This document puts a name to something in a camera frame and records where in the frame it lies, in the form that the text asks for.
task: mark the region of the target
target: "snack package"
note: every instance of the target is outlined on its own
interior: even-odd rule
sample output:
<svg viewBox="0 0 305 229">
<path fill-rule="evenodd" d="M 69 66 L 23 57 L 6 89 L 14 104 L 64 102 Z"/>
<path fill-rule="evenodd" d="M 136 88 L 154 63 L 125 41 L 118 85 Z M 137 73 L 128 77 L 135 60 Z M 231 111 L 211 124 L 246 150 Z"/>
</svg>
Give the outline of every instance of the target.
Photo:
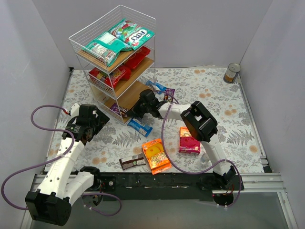
<svg viewBox="0 0 305 229">
<path fill-rule="evenodd" d="M 113 88 L 116 87 L 120 79 L 129 80 L 131 74 L 132 72 L 129 68 L 127 68 L 123 64 L 120 65 L 117 69 L 115 69 L 112 73 L 110 73 L 110 78 L 112 81 Z M 106 77 L 104 83 L 111 87 L 110 79 L 108 76 Z"/>
<path fill-rule="evenodd" d="M 166 89 L 166 87 L 164 87 L 162 84 L 160 84 L 158 82 L 154 83 L 150 80 L 146 81 L 145 85 L 150 86 L 150 87 L 153 87 L 156 85 L 160 89 L 160 91 L 165 91 L 165 89 Z"/>
<path fill-rule="evenodd" d="M 136 167 L 136 166 L 143 166 L 145 165 L 144 154 L 140 153 L 138 155 L 129 156 L 126 158 L 121 158 L 120 165 L 122 166 L 123 170 L 128 168 Z"/>
<path fill-rule="evenodd" d="M 172 88 L 166 88 L 165 92 L 167 94 L 164 94 L 164 101 L 172 102 L 173 101 L 173 94 L 175 93 L 175 89 Z"/>
<path fill-rule="evenodd" d="M 111 51 L 110 49 L 105 48 L 104 46 L 98 44 L 94 40 L 91 41 L 89 44 L 87 44 L 86 49 L 84 49 L 85 52 L 90 51 L 89 54 L 93 53 L 96 54 L 96 57 L 100 59 L 100 57 L 103 58 L 103 61 L 105 61 L 107 66 L 111 66 L 113 62 L 117 58 L 117 54 L 114 51 Z"/>
<path fill-rule="evenodd" d="M 101 72 L 98 68 L 93 68 L 89 72 L 90 79 L 94 81 L 94 77 L 99 79 L 100 81 L 104 82 L 107 75 L 103 72 Z"/>
<path fill-rule="evenodd" d="M 129 44 L 132 49 L 136 50 L 146 41 L 154 36 L 154 32 L 136 23 L 124 18 L 118 24 L 113 26 L 109 33 L 120 39 L 122 42 Z"/>
<path fill-rule="evenodd" d="M 145 143 L 142 148 L 153 175 L 172 167 L 164 153 L 161 139 Z"/>
<path fill-rule="evenodd" d="M 120 79 L 129 80 L 131 73 L 132 72 L 129 68 L 127 68 L 123 64 L 120 65 L 117 69 L 115 69 L 112 73 L 110 73 L 110 78 L 111 78 L 113 87 L 114 88 L 116 87 L 116 85 L 118 84 Z M 92 78 L 94 76 L 97 79 L 99 79 L 100 81 L 104 82 L 105 84 L 107 84 L 108 86 L 111 87 L 111 83 L 110 83 L 108 75 L 106 73 L 100 71 L 98 68 L 93 68 L 89 72 L 89 76 L 92 80 L 94 80 Z"/>
<path fill-rule="evenodd" d="M 179 153 L 200 154 L 200 142 L 192 137 L 187 127 L 180 127 Z"/>
<path fill-rule="evenodd" d="M 134 55 L 132 55 L 124 65 L 130 69 L 135 69 L 141 61 L 147 56 L 151 50 L 145 46 L 141 47 Z"/>
<path fill-rule="evenodd" d="M 135 130 L 140 132 L 144 137 L 147 137 L 153 129 L 151 126 L 141 123 L 136 118 L 130 120 L 130 122 L 127 125 L 133 127 Z"/>
<path fill-rule="evenodd" d="M 123 118 L 127 117 L 127 112 L 129 111 L 127 108 L 124 107 L 118 107 L 117 103 L 114 103 L 111 107 L 110 110 L 114 111 L 115 113 L 117 113 L 118 115 L 120 115 L 120 111 L 121 111 L 121 115 Z"/>
<path fill-rule="evenodd" d="M 104 32 L 102 35 L 94 39 L 94 41 L 104 46 L 105 48 L 114 51 L 115 53 L 132 49 L 130 45 L 122 42 L 121 40 L 117 39 L 115 36 L 108 32 Z"/>
<path fill-rule="evenodd" d="M 108 32 L 104 32 L 85 47 L 93 54 L 97 54 L 98 58 L 101 56 L 106 61 L 107 66 L 113 64 L 120 51 L 131 50 L 128 44 L 125 44 Z"/>
</svg>

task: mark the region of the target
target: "cable clip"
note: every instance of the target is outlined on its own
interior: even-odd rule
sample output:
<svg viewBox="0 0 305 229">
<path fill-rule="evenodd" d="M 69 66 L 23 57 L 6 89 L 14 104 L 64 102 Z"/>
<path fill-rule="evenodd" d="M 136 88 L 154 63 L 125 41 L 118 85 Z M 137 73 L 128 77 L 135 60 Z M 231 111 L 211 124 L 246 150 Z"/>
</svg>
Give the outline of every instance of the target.
<svg viewBox="0 0 305 229">
<path fill-rule="evenodd" d="M 63 112 L 64 112 L 66 115 L 71 116 L 71 111 L 68 112 L 67 110 L 64 110 Z"/>
<path fill-rule="evenodd" d="M 57 156 L 60 156 L 60 157 L 65 157 L 64 154 L 57 154 Z"/>
</svg>

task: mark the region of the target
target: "brown candy bar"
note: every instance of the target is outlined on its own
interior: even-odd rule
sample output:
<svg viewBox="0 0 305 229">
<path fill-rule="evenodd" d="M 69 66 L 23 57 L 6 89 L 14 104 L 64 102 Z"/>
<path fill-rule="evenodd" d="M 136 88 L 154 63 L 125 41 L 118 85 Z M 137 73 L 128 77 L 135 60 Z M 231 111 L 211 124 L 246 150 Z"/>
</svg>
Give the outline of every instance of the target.
<svg viewBox="0 0 305 229">
<path fill-rule="evenodd" d="M 143 166 L 146 163 L 144 160 L 144 154 L 141 153 L 141 154 L 129 156 L 126 158 L 121 158 L 120 164 L 122 166 L 122 169 L 126 170 L 128 168 L 132 168 L 132 167 L 136 167 L 136 166 Z"/>
</svg>

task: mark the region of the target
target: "orange candy box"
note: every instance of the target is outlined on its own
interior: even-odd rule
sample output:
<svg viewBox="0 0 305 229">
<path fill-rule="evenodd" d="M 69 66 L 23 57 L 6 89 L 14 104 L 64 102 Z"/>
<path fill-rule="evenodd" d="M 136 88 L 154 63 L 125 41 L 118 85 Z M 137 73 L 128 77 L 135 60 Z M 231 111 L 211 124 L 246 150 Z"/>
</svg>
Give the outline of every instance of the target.
<svg viewBox="0 0 305 229">
<path fill-rule="evenodd" d="M 147 142 L 142 148 L 153 175 L 172 167 L 163 150 L 161 139 Z"/>
</svg>

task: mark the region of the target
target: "metal can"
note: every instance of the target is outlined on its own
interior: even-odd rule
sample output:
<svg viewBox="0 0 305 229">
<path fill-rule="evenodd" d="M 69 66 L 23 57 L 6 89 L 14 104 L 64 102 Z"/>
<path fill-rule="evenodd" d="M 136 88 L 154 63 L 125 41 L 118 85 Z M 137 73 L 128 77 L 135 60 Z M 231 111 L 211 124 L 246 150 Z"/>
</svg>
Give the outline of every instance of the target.
<svg viewBox="0 0 305 229">
<path fill-rule="evenodd" d="M 237 63 L 229 64 L 228 69 L 224 75 L 224 81 L 226 83 L 234 83 L 234 81 L 237 77 L 237 74 L 240 72 L 240 70 L 241 70 L 241 67 L 239 64 L 237 64 Z"/>
</svg>

